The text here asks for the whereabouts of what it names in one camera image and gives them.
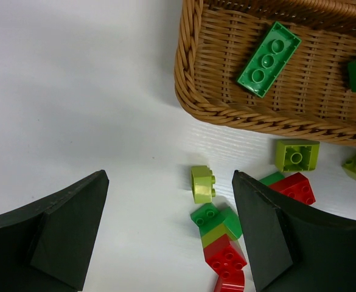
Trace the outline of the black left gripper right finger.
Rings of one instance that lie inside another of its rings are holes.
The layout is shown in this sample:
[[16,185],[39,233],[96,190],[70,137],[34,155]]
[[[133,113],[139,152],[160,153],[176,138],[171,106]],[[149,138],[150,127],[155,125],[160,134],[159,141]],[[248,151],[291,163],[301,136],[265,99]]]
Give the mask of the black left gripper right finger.
[[356,220],[286,197],[244,172],[232,187],[257,291],[356,291]]

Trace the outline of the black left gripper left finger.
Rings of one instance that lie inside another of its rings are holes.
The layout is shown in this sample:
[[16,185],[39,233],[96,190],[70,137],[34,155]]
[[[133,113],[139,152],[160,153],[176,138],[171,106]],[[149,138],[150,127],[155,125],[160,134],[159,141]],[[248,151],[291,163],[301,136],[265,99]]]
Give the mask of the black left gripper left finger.
[[99,170],[0,215],[0,291],[82,291],[109,179]]

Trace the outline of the red long lego brick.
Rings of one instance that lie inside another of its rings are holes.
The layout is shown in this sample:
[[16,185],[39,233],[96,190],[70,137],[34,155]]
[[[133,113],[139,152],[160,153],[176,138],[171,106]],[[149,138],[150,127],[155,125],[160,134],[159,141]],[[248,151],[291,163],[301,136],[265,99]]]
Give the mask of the red long lego brick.
[[284,176],[281,172],[275,172],[259,182],[306,205],[312,205],[316,201],[310,182],[302,173]]

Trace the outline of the small lime lego brick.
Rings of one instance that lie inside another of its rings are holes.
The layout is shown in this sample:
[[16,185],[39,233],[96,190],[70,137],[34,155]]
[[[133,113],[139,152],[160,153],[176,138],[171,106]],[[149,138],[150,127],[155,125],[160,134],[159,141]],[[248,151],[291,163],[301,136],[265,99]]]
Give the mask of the small lime lego brick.
[[215,176],[212,170],[206,165],[196,165],[191,167],[190,173],[194,203],[211,203],[215,197]]

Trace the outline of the dark green long lego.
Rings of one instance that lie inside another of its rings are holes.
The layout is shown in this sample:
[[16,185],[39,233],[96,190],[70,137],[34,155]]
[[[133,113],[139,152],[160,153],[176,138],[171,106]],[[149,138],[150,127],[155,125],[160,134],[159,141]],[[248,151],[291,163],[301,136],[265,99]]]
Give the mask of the dark green long lego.
[[263,98],[300,44],[298,36],[274,22],[238,75],[237,84]]

